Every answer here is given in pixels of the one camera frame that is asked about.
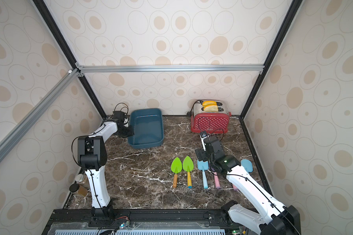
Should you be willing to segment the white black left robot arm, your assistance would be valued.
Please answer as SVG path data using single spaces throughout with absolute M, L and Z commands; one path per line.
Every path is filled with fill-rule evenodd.
M 112 200 L 108 194 L 105 178 L 105 165 L 107 163 L 107 151 L 105 142 L 116 135 L 127 138 L 134 135 L 133 128 L 128 124 L 129 119 L 108 119 L 91 134 L 79 136 L 77 140 L 77 156 L 74 157 L 77 165 L 85 172 L 89 181 L 92 194 L 93 217 L 107 217 L 113 219 Z

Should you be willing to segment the teal plastic storage box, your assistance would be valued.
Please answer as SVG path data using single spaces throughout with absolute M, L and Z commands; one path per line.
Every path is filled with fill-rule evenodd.
M 158 147 L 163 144 L 164 127 L 162 111 L 158 108 L 135 110 L 130 115 L 129 125 L 134 135 L 128 144 L 134 149 Z

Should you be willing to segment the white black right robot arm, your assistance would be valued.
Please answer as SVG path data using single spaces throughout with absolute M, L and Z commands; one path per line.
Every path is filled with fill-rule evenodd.
M 225 205 L 230 220 L 248 228 L 257 235 L 300 235 L 300 213 L 294 206 L 286 207 L 257 183 L 244 166 L 224 152 L 221 141 L 205 131 L 200 133 L 202 148 L 196 149 L 199 162 L 211 172 L 225 177 L 252 203 L 255 211 L 236 202 Z

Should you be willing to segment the blue shovel light blue handle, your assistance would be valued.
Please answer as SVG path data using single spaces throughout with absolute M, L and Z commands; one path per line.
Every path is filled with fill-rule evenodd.
M 208 161 L 198 160 L 197 166 L 198 166 L 198 170 L 202 171 L 203 187 L 204 187 L 204 189 L 208 189 L 207 176 L 206 176 L 206 170 L 208 170 L 208 168 L 209 168 Z

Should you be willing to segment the green shovel wooden handle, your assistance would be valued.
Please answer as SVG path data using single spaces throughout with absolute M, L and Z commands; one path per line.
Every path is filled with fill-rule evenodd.
M 177 187 L 177 175 L 182 170 L 182 163 L 179 157 L 176 157 L 171 164 L 171 171 L 174 173 L 173 188 Z

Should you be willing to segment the green shovel yellow handle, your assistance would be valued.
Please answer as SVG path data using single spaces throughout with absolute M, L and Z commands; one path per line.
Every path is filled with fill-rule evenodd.
M 186 156 L 182 163 L 182 168 L 187 172 L 187 186 L 189 189 L 192 188 L 191 171 L 194 169 L 194 164 L 189 156 Z

